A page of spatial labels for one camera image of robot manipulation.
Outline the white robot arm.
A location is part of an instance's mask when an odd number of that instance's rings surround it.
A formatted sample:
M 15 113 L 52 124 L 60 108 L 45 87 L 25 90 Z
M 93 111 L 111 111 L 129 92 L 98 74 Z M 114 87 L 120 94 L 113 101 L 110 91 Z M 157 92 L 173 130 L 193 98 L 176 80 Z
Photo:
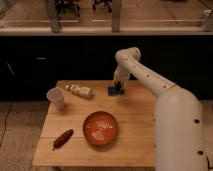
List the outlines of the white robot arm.
M 117 51 L 114 82 L 124 86 L 133 75 L 157 97 L 155 170 L 209 171 L 199 100 L 190 91 L 141 64 L 140 58 L 137 47 Z

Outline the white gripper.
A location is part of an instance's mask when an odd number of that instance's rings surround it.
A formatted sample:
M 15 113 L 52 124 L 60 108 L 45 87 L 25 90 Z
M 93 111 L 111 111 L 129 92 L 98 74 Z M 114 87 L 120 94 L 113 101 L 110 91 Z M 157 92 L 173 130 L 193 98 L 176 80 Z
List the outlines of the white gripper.
M 120 91 L 122 87 L 122 91 L 125 91 L 126 84 L 130 79 L 130 72 L 123 67 L 118 66 L 113 74 L 113 84 L 115 85 L 115 89 Z

